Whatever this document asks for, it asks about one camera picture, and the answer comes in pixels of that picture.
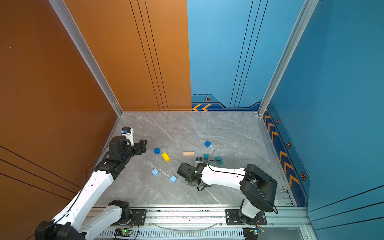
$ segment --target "orange chevron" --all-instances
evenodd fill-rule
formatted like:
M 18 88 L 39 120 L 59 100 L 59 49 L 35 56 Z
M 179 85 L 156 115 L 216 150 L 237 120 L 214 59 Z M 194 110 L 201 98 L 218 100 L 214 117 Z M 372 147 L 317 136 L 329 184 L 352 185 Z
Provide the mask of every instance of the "orange chevron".
M 274 125 L 272 123 L 268 123 L 268 132 L 270 132 L 271 126 L 274 127 Z
M 271 116 L 265 116 L 265 125 L 266 125 L 266 119 L 271 118 Z
M 209 106 L 211 106 L 211 104 L 208 104 L 207 106 L 203 107 L 203 110 L 204 110 L 204 111 L 208 111 L 208 110 L 207 110 L 207 107 L 209 107 Z
M 288 164 L 287 162 L 284 163 L 284 172 L 287 174 L 287 167 L 293 170 L 292 165 Z
M 196 112 L 198 111 L 196 108 L 200 107 L 201 104 L 196 105 L 192 110 L 195 110 Z
M 284 155 L 284 156 L 288 157 L 288 156 L 287 156 L 287 154 L 286 154 L 285 152 L 283 152 L 283 151 L 280 151 L 280 162 L 281 162 L 281 156 L 282 156 L 282 155 Z
M 292 180 L 294 180 L 295 182 L 297 182 L 297 184 L 300 184 L 299 183 L 299 180 L 297 180 L 294 176 L 292 176 L 291 174 L 289 175 L 289 186 L 292 187 Z
M 279 135 L 277 134 L 277 132 L 272 131 L 272 142 L 273 142 L 273 136 L 274 136 L 274 135 L 279 136 Z

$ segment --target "orange wall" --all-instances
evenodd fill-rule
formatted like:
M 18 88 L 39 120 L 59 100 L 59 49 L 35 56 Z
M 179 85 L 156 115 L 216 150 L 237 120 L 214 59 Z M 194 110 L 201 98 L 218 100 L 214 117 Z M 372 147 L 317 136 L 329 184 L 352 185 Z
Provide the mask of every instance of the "orange wall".
M 0 232 L 26 239 L 80 190 L 117 116 L 48 0 L 3 0 L 0 21 L 0 146 L 15 153 L 0 147 Z
M 186 0 L 65 0 L 124 111 L 190 110 Z

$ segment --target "black diagonal stripe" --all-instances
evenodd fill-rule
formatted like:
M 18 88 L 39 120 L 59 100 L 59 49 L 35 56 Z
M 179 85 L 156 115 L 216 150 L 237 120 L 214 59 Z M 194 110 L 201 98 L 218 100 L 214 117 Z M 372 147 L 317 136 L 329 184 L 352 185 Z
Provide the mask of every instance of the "black diagonal stripe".
M 161 83 L 162 83 L 162 85 L 163 85 L 164 97 L 165 97 L 165 99 L 166 99 L 167 110 L 169 111 L 169 108 L 168 108 L 168 101 L 167 101 L 167 95 L 166 95 L 166 90 L 165 90 L 165 88 L 164 88 L 163 77 L 162 77 L 162 75 L 161 75 L 161 69 L 160 69 L 159 57 L 157 56 L 156 45 L 155 45 L 155 39 L 154 39 L 154 37 L 153 37 L 153 32 L 152 32 L 152 27 L 151 27 L 151 21 L 150 21 L 150 19 L 149 19 L 149 13 L 148 13 L 148 8 L 147 8 L 147 2 L 146 2 L 146 0 L 144 0 L 144 2 L 145 2 L 145 8 L 146 8 L 146 10 L 147 10 L 147 15 L 148 15 L 149 27 L 151 28 L 151 34 L 152 34 L 152 40 L 153 40 L 153 46 L 155 47 L 155 54 L 156 54 L 157 64 L 158 64 L 158 66 L 159 66 Z
M 151 56 L 151 60 L 152 60 L 153 71 L 155 72 L 155 77 L 156 77 L 157 87 L 158 87 L 158 89 L 159 89 L 159 94 L 160 94 L 161 104 L 163 105 L 163 111 L 165 111 L 165 108 L 164 108 L 164 102 L 163 102 L 163 97 L 161 96 L 161 91 L 160 91 L 159 81 L 157 80 L 157 74 L 156 74 L 155 64 L 153 63 L 153 57 L 152 57 L 152 53 L 151 53 L 151 47 L 149 46 L 149 41 L 148 41 L 147 31 L 145 30 L 145 25 L 144 25 L 144 20 L 143 20 L 143 15 L 141 15 L 141 9 L 140 9 L 139 0 L 137 0 L 137 4 L 139 5 L 139 11 L 140 11 L 140 16 L 141 16 L 141 21 L 142 21 L 142 23 L 143 23 L 143 27 L 144 27 L 145 38 L 147 39 L 147 44 L 148 44 L 148 49 L 149 49 L 149 55 Z
M 253 0 L 252 0 L 252 4 L 251 4 L 251 10 L 249 10 L 249 16 L 248 16 L 247 27 L 245 28 L 245 34 L 244 34 L 244 40 L 243 40 L 243 46 L 241 47 L 241 53 L 240 53 L 240 58 L 239 58 L 239 64 L 237 65 L 237 71 L 236 71 L 235 83 L 233 84 L 233 90 L 232 90 L 231 102 L 229 103 L 229 107 L 231 107 L 231 104 L 232 104 L 232 98 L 233 98 L 233 93 L 234 93 L 234 91 L 235 91 L 236 78 L 237 78 L 237 73 L 239 72 L 240 60 L 241 60 L 241 55 L 243 54 L 243 48 L 244 48 L 244 43 L 245 43 L 245 36 L 247 35 L 248 24 L 249 24 L 249 18 L 251 17 L 251 12 L 252 12 L 252 6 L 253 6 Z
M 251 62 L 249 63 L 249 66 L 248 66 L 247 75 L 245 76 L 243 89 L 242 89 L 242 91 L 241 91 L 240 100 L 239 100 L 239 104 L 237 105 L 237 107 L 240 106 L 241 97 L 243 96 L 243 91 L 244 91 L 245 83 L 246 83 L 246 81 L 247 81 L 247 77 L 248 77 L 248 73 L 249 73 L 249 68 L 251 67 L 253 54 L 255 53 L 256 43 L 257 43 L 257 40 L 259 39 L 260 29 L 262 28 L 263 19 L 264 19 L 264 15 L 265 15 L 266 7 L 267 7 L 267 5 L 268 5 L 268 1 L 269 1 L 269 0 L 267 0 L 266 5 L 265 5 L 265 9 L 264 9 L 264 14 L 263 14 L 262 22 L 260 23 L 260 27 L 259 27 L 259 33 L 257 34 L 257 38 L 256 38 L 256 42 L 255 42 L 255 47 L 253 48 L 253 52 L 252 52 Z
M 129 0 L 129 3 L 130 3 L 130 5 L 131 5 L 131 9 L 132 9 L 133 18 L 135 19 L 136 28 L 137 28 L 137 33 L 139 34 L 139 38 L 140 38 L 140 42 L 141 42 L 141 47 L 143 48 L 143 53 L 144 53 L 144 57 L 145 57 L 145 62 L 147 63 L 147 67 L 148 67 L 149 76 L 150 76 L 150 78 L 151 78 L 151 82 L 152 82 L 152 86 L 153 86 L 153 91 L 155 92 L 155 97 L 156 97 L 156 101 L 157 101 L 157 106 L 159 107 L 159 111 L 160 111 L 159 100 L 157 99 L 157 94 L 156 94 L 156 90 L 155 90 L 155 85 L 153 84 L 153 80 L 152 80 L 151 71 L 149 70 L 149 65 L 148 65 L 148 61 L 147 61 L 147 56 L 145 55 L 145 51 L 144 51 L 143 42 L 141 41 L 141 36 L 140 36 L 140 32 L 139 32 L 139 27 L 137 26 L 137 21 L 136 21 L 135 13 L 133 12 L 133 7 L 132 7 L 132 3 L 131 3 L 131 0 Z
M 16 165 L 13 165 L 12 163 L 7 162 L 7 161 L 5 161 L 5 160 L 3 160 L 3 159 L 1 159 L 1 158 L 0 158 L 0 161 L 3 161 L 3 162 L 5 162 L 5 163 L 8 163 L 9 165 L 12 165 L 12 166 L 14 166 L 14 167 L 16 167 L 16 168 L 18 168 L 18 169 L 20 169 L 20 170 L 23 170 L 24 172 L 27 172 L 27 173 L 29 173 L 29 174 L 32 174 L 32 175 L 34 175 L 34 176 L 36 176 L 36 177 L 38 177 L 38 178 L 40 178 L 40 179 L 43 179 L 43 180 L 45 180 L 45 181 L 47 181 L 47 182 L 50 182 L 50 183 L 52 183 L 52 184 L 54 184 L 54 185 L 56 185 L 56 186 L 58 186 L 58 187 L 61 187 L 61 188 L 65 189 L 65 190 L 67 190 L 67 191 L 73 192 L 74 194 L 77 193 L 77 192 L 71 191 L 71 190 L 69 190 L 69 189 L 66 189 L 65 187 L 62 187 L 62 186 L 60 186 L 60 185 L 58 185 L 58 184 L 56 184 L 56 183 L 54 183 L 54 182 L 51 182 L 51 181 L 49 181 L 49 180 L 47 180 L 47 179 L 45 179 L 45 178 L 42 178 L 42 177 L 40 177 L 40 176 L 38 176 L 38 175 L 36 175 L 36 174 L 33 174 L 33 173 L 31 173 L 31 172 L 29 172 L 29 171 L 27 171 L 27 170 L 25 170 L 25 169 L 22 169 L 21 167 L 18 167 L 18 166 L 16 166 Z
M 381 186 L 378 186 L 378 187 L 375 187 L 375 188 L 369 189 L 369 190 L 367 190 L 367 191 L 365 191 L 365 192 L 361 192 L 361 193 L 359 193 L 359 194 L 356 194 L 356 195 L 353 195 L 353 196 L 350 196 L 350 197 L 347 197 L 347 198 L 341 199 L 341 200 L 339 200 L 339 201 L 337 201 L 337 202 L 333 202 L 333 203 L 331 203 L 331 204 L 328 204 L 328 205 L 325 205 L 325 206 L 322 206 L 322 207 L 319 207 L 319 208 L 313 209 L 313 210 L 311 210 L 311 211 L 309 211 L 309 212 L 313 212 L 313 211 L 316 211 L 316 210 L 322 209 L 323 207 L 328 207 L 328 206 L 330 206 L 330 205 L 332 205 L 332 204 L 336 204 L 336 203 L 338 203 L 338 202 L 341 202 L 341 201 L 344 201 L 344 200 L 347 200 L 347 199 L 350 199 L 350 198 L 356 197 L 356 196 L 358 196 L 358 195 L 361 195 L 361 194 L 364 194 L 364 193 L 367 193 L 367 192 L 370 192 L 370 191 L 373 191 L 373 190 L 379 189 L 379 188 L 381 188 L 381 187 L 384 187 L 384 185 L 381 185 Z
M 246 56 L 245 56 L 245 61 L 244 61 L 244 66 L 243 66 L 243 71 L 242 71 L 242 73 L 241 73 L 240 82 L 239 82 L 239 87 L 237 88 L 237 93 L 236 93 L 236 98 L 235 98 L 235 104 L 233 105 L 233 107 L 235 107 L 235 105 L 236 105 L 237 96 L 238 96 L 238 94 L 239 94 L 239 89 L 240 89 L 240 85 L 241 85 L 241 79 L 243 78 L 243 73 L 244 73 L 245 64 L 247 63 L 249 47 L 251 46 L 251 41 L 252 41 L 253 31 L 255 30 L 255 25 L 256 25 L 257 15 L 259 14 L 259 9 L 260 9 L 260 4 L 261 4 L 261 0 L 260 0 L 260 3 L 259 3 L 259 7 L 257 8 L 257 13 L 256 13 L 256 18 L 255 18 L 255 23 L 253 24 L 253 29 L 252 29 L 251 39 L 249 40 L 249 45 L 248 45 L 247 54 L 246 54 Z
M 55 175 L 55 176 L 57 176 L 57 177 L 59 177 L 59 178 L 65 180 L 65 181 L 67 181 L 67 182 L 69 182 L 69 183 L 71 183 L 71 184 L 77 186 L 77 185 L 74 184 L 73 182 L 70 182 L 70 181 L 66 180 L 65 178 L 63 178 L 63 177 L 60 177 L 59 175 L 54 174 L 53 172 L 51 172 L 51 171 L 49 171 L 49 170 L 43 168 L 42 166 L 37 165 L 36 163 L 34 163 L 34 162 L 32 162 L 32 161 L 29 161 L 29 160 L 26 159 L 25 157 L 22 157 L 22 156 L 20 156 L 19 154 L 15 153 L 15 152 L 12 152 L 12 151 L 9 150 L 8 148 L 5 148 L 5 147 L 3 147 L 3 146 L 0 146 L 0 147 L 3 148 L 3 149 L 5 149 L 5 150 L 7 150 L 7 151 L 9 151 L 9 152 L 11 152 L 11 153 L 13 153 L 13 154 L 15 154 L 15 155 L 18 156 L 18 157 L 21 157 L 22 159 L 26 160 L 27 162 L 30 162 L 30 163 L 32 163 L 33 165 L 38 166 L 39 168 L 44 169 L 44 170 L 46 170 L 47 172 L 52 173 L 53 175 Z
M 382 204 L 382 203 L 384 203 L 384 202 L 378 202 L 378 203 L 375 203 L 375 204 L 367 205 L 367 206 L 364 206 L 364 207 L 359 207 L 359 208 L 356 208 L 356 209 L 351 209 L 351 210 L 348 210 L 348 211 L 345 211 L 345 212 L 341 212 L 341 213 L 338 213 L 338 214 L 333 214 L 333 215 L 330 215 L 330 216 L 327 216 L 327 217 L 318 218 L 318 219 L 315 219 L 315 220 L 311 220 L 311 222 L 317 221 L 317 220 L 321 220 L 321 219 L 325 219 L 325 218 L 328 218 L 328 217 L 333 217 L 333 216 L 340 215 L 340 214 L 344 214 L 344 213 L 347 213 L 347 212 L 352 212 L 352 211 L 359 210 L 359 209 L 364 209 L 366 207 L 371 207 L 371 206 L 379 205 L 379 204 Z
M 34 185 L 32 185 L 32 184 L 29 184 L 29 183 L 23 182 L 23 181 L 21 181 L 21 180 L 18 180 L 18 179 L 14 178 L 14 177 L 10 177 L 10 176 L 8 176 L 8 175 L 5 175 L 5 174 L 3 174 L 3 173 L 0 173 L 0 174 L 1 174 L 1 175 L 3 175 L 3 176 L 9 177 L 9 178 L 11 178 L 11 179 L 13 179 L 13 180 L 16 180 L 16 181 L 22 182 L 22 183 L 24 183 L 24 184 L 26 184 L 26 185 L 29 185 L 29 186 L 31 186 L 31 187 L 35 187 L 35 188 L 37 188 L 37 189 L 43 190 L 44 192 L 49 192 L 49 193 L 51 193 L 51 194 L 53 194 L 53 195 L 56 195 L 56 196 L 58 196 L 58 197 L 62 197 L 62 198 L 66 199 L 66 200 L 69 200 L 69 201 L 71 200 L 71 199 L 68 199 L 68 198 L 66 198 L 66 197 L 60 196 L 60 195 L 58 195 L 58 194 L 56 194 L 56 193 L 53 193 L 53 192 L 47 191 L 47 190 L 45 190 L 45 189 L 42 189 L 42 188 L 36 187 L 36 186 L 34 186 Z
M 357 221 L 357 222 L 350 222 L 350 223 L 340 224 L 340 225 L 336 225 L 336 226 L 323 227 L 323 228 L 318 228 L 318 229 L 315 229 L 315 230 L 322 230 L 322 229 L 327 229 L 327 228 L 331 228 L 331 227 L 345 226 L 345 225 L 354 224 L 354 223 L 360 223 L 360 222 L 368 222 L 368 221 L 373 221 L 373 220 L 382 219 L 382 218 L 384 218 L 384 217 L 377 217 L 377 218 L 371 218 L 371 219 Z

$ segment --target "wooden block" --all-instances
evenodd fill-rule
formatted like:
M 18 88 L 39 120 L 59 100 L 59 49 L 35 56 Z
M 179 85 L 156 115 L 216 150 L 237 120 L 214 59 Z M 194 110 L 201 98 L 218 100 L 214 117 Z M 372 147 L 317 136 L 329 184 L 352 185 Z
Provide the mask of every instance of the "wooden block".
M 166 162 L 168 162 L 169 160 L 170 160 L 170 158 L 169 158 L 169 156 L 168 156 L 168 154 L 165 152 L 165 153 L 163 153 L 161 156 L 163 156 L 163 158 L 164 158 L 164 160 L 166 161 Z
M 195 152 L 183 152 L 183 156 L 194 156 Z

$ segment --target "dark blue border decal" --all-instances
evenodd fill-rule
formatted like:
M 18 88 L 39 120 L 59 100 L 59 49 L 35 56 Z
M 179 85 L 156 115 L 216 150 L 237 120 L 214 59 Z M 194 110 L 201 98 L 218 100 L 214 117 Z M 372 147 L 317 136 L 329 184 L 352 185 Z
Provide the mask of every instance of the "dark blue border decal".
M 192 111 L 251 111 L 259 110 L 261 100 L 248 108 L 226 108 L 212 95 L 192 95 Z
M 308 174 L 304 171 L 304 167 L 295 161 L 292 161 L 291 155 L 297 156 L 294 147 L 289 139 L 286 142 L 282 137 L 288 136 L 285 128 L 281 127 L 282 123 L 274 110 L 273 104 L 270 104 L 263 115 L 263 121 L 275 147 L 275 151 L 280 160 L 281 167 L 284 170 L 285 177 L 291 187 L 293 196 L 295 197 L 298 207 L 308 206 L 308 195 L 304 185 L 309 189 Z

